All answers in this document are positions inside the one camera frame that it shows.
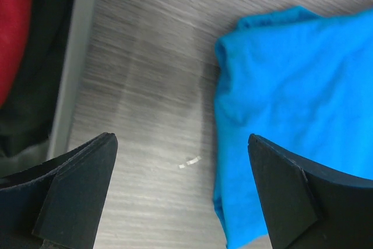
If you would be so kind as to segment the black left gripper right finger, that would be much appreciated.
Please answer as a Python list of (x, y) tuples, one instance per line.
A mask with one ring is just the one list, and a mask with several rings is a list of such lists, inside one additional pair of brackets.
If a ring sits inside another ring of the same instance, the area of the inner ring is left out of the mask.
[(273, 248), (372, 248), (372, 181), (252, 134), (248, 153)]

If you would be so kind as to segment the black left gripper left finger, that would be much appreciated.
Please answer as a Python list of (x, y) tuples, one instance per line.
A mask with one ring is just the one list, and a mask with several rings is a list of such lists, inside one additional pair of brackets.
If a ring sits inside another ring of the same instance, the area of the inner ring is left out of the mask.
[(1, 248), (93, 248), (117, 156), (113, 133), (1, 178)]

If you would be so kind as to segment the blue t-shirt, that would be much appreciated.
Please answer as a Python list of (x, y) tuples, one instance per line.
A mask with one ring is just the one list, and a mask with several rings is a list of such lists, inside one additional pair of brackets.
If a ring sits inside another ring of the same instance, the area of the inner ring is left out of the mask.
[(267, 234), (249, 163), (251, 134), (372, 178), (372, 10), (323, 17), (303, 7), (241, 18), (215, 45), (213, 203), (228, 248)]

